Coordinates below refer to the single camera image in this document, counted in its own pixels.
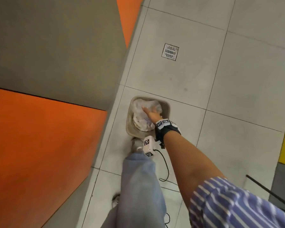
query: shirt sleeve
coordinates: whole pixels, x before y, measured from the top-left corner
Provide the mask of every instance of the shirt sleeve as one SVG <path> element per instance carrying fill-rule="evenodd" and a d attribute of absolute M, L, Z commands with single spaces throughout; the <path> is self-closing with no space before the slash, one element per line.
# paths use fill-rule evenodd
<path fill-rule="evenodd" d="M 198 186 L 188 210 L 192 227 L 285 227 L 285 212 L 220 177 Z"/>

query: drain grate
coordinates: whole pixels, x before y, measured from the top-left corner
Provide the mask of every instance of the drain grate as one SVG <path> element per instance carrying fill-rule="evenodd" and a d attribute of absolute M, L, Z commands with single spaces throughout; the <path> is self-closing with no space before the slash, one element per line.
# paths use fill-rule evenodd
<path fill-rule="evenodd" d="M 165 58 L 168 58 L 168 59 L 175 61 L 177 53 L 178 53 L 178 49 L 179 49 L 179 47 L 176 47 L 174 45 L 169 45 L 166 43 L 165 47 L 163 48 L 162 57 L 165 57 Z"/>

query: orange wall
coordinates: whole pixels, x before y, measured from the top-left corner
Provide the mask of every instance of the orange wall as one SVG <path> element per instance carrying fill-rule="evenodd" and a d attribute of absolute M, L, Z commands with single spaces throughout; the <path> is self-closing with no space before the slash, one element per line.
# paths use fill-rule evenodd
<path fill-rule="evenodd" d="M 125 44 L 128 47 L 142 0 L 117 0 Z"/>
<path fill-rule="evenodd" d="M 106 111 L 0 89 L 0 228 L 40 228 L 88 176 Z"/>

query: foot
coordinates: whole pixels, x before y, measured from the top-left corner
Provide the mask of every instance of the foot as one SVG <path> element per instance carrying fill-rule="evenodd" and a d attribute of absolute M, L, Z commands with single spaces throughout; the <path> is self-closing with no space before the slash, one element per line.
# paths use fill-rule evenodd
<path fill-rule="evenodd" d="M 113 195 L 113 198 L 112 198 L 112 208 L 117 206 L 117 204 L 119 202 L 119 197 L 120 197 L 120 193 L 116 193 L 116 194 Z"/>
<path fill-rule="evenodd" d="M 131 153 L 137 153 L 143 151 L 143 140 L 140 138 L 132 138 L 131 141 Z"/>

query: trash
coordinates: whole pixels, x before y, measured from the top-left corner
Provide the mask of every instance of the trash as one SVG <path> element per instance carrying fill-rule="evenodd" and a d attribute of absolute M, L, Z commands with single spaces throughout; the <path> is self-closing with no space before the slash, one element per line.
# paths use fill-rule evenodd
<path fill-rule="evenodd" d="M 146 113 L 143 111 L 142 107 L 146 107 L 149 110 L 155 110 L 158 113 L 162 113 L 161 105 L 158 101 L 145 101 L 143 99 L 137 99 L 131 104 L 131 109 L 133 111 L 133 123 L 134 126 L 141 131 L 151 131 L 155 129 L 155 125 L 150 121 Z"/>

